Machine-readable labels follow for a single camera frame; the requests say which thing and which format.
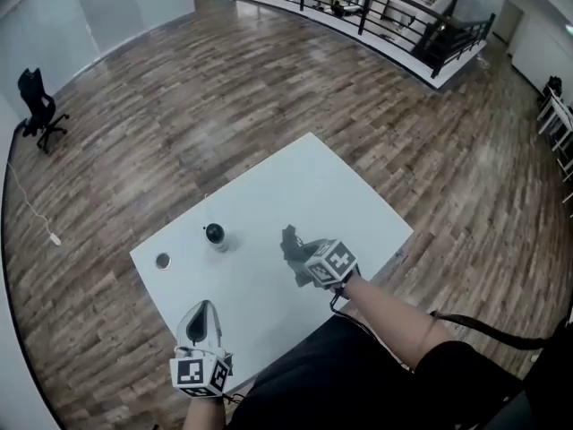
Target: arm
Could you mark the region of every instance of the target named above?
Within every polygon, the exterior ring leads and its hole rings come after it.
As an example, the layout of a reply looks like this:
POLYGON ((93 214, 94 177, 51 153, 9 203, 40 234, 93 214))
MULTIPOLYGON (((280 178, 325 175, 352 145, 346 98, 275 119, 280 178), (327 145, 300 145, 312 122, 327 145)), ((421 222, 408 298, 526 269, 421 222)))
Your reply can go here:
POLYGON ((182 430, 222 430, 225 428, 223 399, 192 399, 182 430))
POLYGON ((441 322, 389 295, 356 273, 346 284, 345 295, 382 342, 412 369, 438 344, 453 340, 441 322))

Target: strap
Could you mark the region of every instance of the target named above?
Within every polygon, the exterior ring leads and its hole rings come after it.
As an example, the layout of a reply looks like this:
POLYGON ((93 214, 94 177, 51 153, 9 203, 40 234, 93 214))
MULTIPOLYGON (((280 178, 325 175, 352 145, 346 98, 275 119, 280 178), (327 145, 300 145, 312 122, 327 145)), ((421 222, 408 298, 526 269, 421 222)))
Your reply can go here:
POLYGON ((503 342, 503 344, 507 344, 512 348, 516 348, 518 350, 537 350, 539 348, 544 348, 546 344, 549 342, 549 339, 544 338, 520 338, 519 336, 514 336, 512 334, 508 334, 504 331, 497 330, 487 323, 480 322, 475 318, 468 317, 467 315, 459 315, 459 314, 440 314, 437 311, 433 311, 430 315, 436 319, 446 320, 448 322, 457 323, 458 325, 463 325, 472 330, 479 331, 490 338, 494 338, 499 342, 503 342))

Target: black office chair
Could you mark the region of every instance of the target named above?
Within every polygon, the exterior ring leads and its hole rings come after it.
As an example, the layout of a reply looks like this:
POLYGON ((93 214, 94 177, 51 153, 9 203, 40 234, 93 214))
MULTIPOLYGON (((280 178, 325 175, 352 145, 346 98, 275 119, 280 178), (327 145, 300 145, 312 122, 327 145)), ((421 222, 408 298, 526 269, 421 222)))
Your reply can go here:
POLYGON ((26 102, 32 114, 31 118, 24 125, 23 136, 26 137, 30 134, 36 135, 38 129, 43 133, 38 139, 38 148, 42 149, 42 141, 44 142, 43 150, 47 153, 47 139, 52 133, 68 133, 63 127, 56 127, 62 118, 69 119, 70 116, 63 114, 58 117, 54 122, 52 118, 56 113, 56 103, 54 99, 46 94, 44 90, 44 82, 42 81, 42 74, 37 68, 34 72, 26 69, 18 79, 18 89, 20 96, 26 102))

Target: cable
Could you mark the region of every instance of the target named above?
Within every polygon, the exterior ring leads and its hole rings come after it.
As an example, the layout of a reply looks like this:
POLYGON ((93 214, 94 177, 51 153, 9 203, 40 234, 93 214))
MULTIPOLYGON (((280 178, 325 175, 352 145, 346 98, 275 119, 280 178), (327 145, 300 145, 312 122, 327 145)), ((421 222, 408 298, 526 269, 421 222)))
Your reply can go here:
POLYGON ((430 315, 437 320, 445 320, 448 322, 457 323, 458 325, 466 326, 472 330, 479 331, 490 338, 502 342, 506 346, 511 346, 518 350, 537 350, 539 348, 544 348, 547 343, 552 339, 545 338, 521 338, 520 336, 514 336, 513 334, 506 333, 504 331, 497 330, 491 327, 487 323, 480 322, 479 320, 468 317, 467 315, 460 314, 440 314, 437 311, 432 311, 430 315))
POLYGON ((239 403, 241 403, 241 401, 244 400, 244 395, 241 395, 240 393, 233 393, 233 396, 232 396, 232 397, 229 397, 226 393, 223 393, 223 398, 224 398, 225 400, 227 400, 229 403, 239 404, 239 403), (235 395, 238 395, 239 397, 241 397, 241 399, 240 399, 240 400, 237 400, 237 399, 235 398, 235 395))
POLYGON ((173 349, 175 354, 177 355, 177 352, 179 350, 182 350, 185 353, 191 353, 192 351, 198 351, 198 352, 202 352, 203 356, 205 357, 205 354, 210 354, 210 355, 216 355, 215 352, 211 352, 210 350, 207 350, 205 348, 196 348, 195 346, 193 346, 192 348, 187 348, 185 346, 175 346, 175 348, 173 349))
MULTIPOLYGON (((360 269, 358 268, 358 265, 356 265, 356 272, 358 273, 358 275, 360 275, 360 269)), ((349 322, 353 323, 354 325, 356 325, 358 328, 360 328, 362 331, 364 331, 368 336, 370 336, 373 340, 375 340, 376 342, 378 342, 378 338, 376 338, 376 335, 372 332, 372 330, 370 328, 368 328, 366 325, 364 325, 362 322, 356 320, 352 315, 348 315, 348 314, 344 314, 341 313, 338 309, 336 309, 334 306, 337 303, 338 299, 340 298, 340 296, 342 295, 342 293, 344 292, 344 288, 346 286, 346 283, 350 280, 350 277, 352 276, 352 271, 350 271, 346 277, 344 278, 344 280, 342 281, 342 285, 338 288, 336 288, 334 290, 334 297, 330 300, 330 310, 337 315, 338 317, 342 317, 344 319, 347 319, 349 322)))
POLYGON ((56 245, 62 244, 60 239, 52 231, 50 231, 50 226, 49 226, 49 223, 47 221, 47 218, 44 217, 44 215, 40 215, 39 213, 37 213, 36 209, 34 209, 34 206, 32 204, 30 204, 30 202, 28 201, 28 195, 26 194, 26 191, 24 190, 24 188, 22 188, 22 186, 20 184, 20 179, 18 178, 16 171, 12 167, 12 164, 10 164, 9 161, 6 162, 6 164, 8 164, 8 167, 10 168, 10 170, 12 170, 12 173, 14 174, 14 178, 16 180, 16 184, 18 185, 18 187, 20 188, 20 190, 24 194, 24 201, 28 204, 28 207, 30 207, 30 209, 32 210, 34 215, 36 215, 39 219, 43 219, 46 222, 46 231, 47 231, 48 235, 50 236, 50 239, 52 240, 52 242, 54 242, 56 245))

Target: wooden floor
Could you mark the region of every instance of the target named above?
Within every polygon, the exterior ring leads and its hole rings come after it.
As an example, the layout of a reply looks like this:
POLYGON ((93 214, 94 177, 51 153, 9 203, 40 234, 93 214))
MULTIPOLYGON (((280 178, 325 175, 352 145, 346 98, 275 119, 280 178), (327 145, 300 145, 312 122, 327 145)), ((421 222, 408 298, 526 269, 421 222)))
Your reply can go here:
MULTIPOLYGON (((239 2, 121 48, 56 96, 70 132, 43 155, 16 138, 4 219, 18 324, 72 429, 178 428, 174 339, 133 267, 141 241, 313 132, 412 226, 381 285, 424 310, 545 336, 573 289, 569 213, 535 93, 502 50, 434 92, 313 22, 239 2)), ((456 330, 514 374, 529 354, 456 330)))

